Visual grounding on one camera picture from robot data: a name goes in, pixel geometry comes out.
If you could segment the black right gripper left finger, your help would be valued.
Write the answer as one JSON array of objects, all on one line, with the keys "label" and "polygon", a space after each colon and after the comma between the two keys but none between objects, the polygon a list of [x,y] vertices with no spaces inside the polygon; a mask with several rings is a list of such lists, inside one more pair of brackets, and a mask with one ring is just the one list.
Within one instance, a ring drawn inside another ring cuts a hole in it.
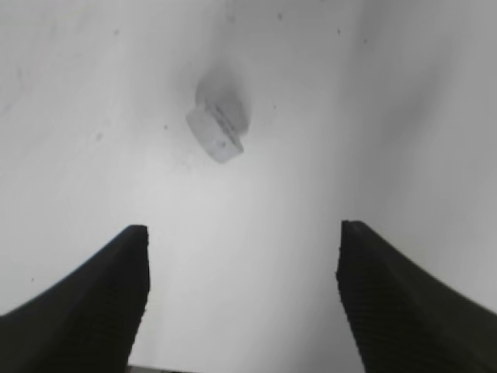
[{"label": "black right gripper left finger", "polygon": [[150,291],[148,229],[130,225],[1,317],[3,372],[125,372]]}]

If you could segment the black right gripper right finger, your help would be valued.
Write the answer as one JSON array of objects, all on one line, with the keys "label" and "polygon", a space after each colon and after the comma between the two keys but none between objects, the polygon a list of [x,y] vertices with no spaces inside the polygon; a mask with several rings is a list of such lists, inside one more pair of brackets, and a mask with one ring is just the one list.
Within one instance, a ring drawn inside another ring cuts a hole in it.
[{"label": "black right gripper right finger", "polygon": [[367,372],[494,372],[496,314],[343,221],[339,296]]}]

